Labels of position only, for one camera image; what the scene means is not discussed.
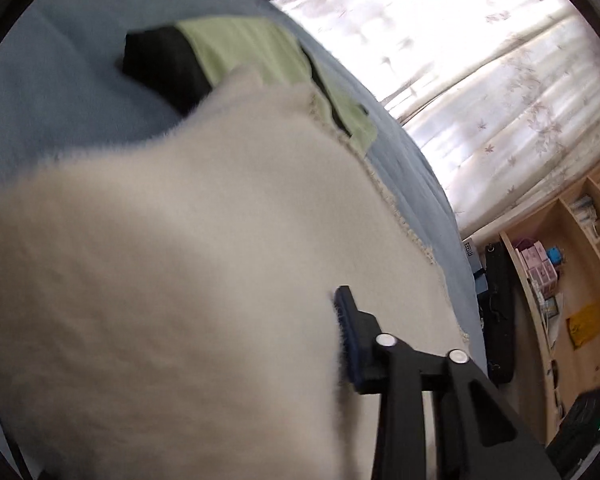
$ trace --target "floral curtain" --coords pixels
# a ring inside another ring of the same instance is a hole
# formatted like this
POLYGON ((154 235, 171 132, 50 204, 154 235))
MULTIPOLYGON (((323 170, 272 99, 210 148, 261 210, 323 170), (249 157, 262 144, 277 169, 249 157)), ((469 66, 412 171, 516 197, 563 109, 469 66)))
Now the floral curtain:
POLYGON ((278 5, 404 125, 463 236, 600 160, 600 40, 568 0, 278 5))

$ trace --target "curtain fold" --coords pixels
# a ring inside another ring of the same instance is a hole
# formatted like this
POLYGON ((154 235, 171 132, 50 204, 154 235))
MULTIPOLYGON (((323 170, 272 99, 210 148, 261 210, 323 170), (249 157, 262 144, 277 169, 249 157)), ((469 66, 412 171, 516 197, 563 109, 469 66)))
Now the curtain fold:
POLYGON ((600 40, 568 0, 279 0, 403 125, 463 236, 600 159, 600 40))

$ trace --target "light green fabric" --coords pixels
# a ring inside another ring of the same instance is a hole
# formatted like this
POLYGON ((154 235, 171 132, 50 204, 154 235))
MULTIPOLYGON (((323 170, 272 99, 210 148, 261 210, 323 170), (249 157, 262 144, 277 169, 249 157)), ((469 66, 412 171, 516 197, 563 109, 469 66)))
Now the light green fabric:
MULTIPOLYGON (((329 81, 316 60, 309 61, 288 30, 266 18, 236 16, 185 20, 175 27, 191 44, 213 87, 242 64, 256 67, 265 84, 310 82, 313 63, 327 97, 351 133, 352 147, 364 155, 374 142, 378 131, 362 107, 329 81)), ((319 105, 322 119, 335 127, 330 102, 323 97, 319 105)))

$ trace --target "wooden shelf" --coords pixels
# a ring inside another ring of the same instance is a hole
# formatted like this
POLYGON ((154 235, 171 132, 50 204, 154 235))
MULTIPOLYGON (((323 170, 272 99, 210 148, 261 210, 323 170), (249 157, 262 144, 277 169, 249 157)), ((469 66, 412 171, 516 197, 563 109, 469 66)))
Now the wooden shelf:
MULTIPOLYGON (((573 200, 588 194, 592 197, 600 218, 599 182, 600 164, 558 198, 500 233, 512 257, 536 332, 536 345, 544 377, 541 385, 537 381, 527 383, 538 384, 544 395, 546 443, 551 441, 558 429, 556 399, 561 399, 568 410, 580 393, 600 386, 600 333, 575 349, 566 324, 569 316, 590 304, 594 304, 600 313, 600 237, 586 233, 569 208, 573 200), (524 267, 514 250, 516 244, 525 238, 539 240, 545 249, 558 247, 564 255, 557 287, 557 292, 564 298, 564 304, 560 330, 552 348, 547 341, 542 317, 524 267), (555 360, 558 367, 556 390, 552 360, 555 360)), ((521 371, 521 366, 516 365, 516 373, 521 371)))

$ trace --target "blue bed sheet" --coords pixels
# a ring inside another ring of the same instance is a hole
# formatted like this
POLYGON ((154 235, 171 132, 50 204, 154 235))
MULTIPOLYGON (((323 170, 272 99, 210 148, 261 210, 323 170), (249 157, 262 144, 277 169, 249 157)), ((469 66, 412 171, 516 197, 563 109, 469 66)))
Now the blue bed sheet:
POLYGON ((340 63, 265 0, 36 0, 0 46, 0 183, 42 156, 139 142, 179 115, 116 69, 129 30, 209 15, 265 16, 289 28, 378 128, 367 156, 415 233, 433 248, 451 302, 486 370, 474 280, 454 214, 410 137, 340 63))

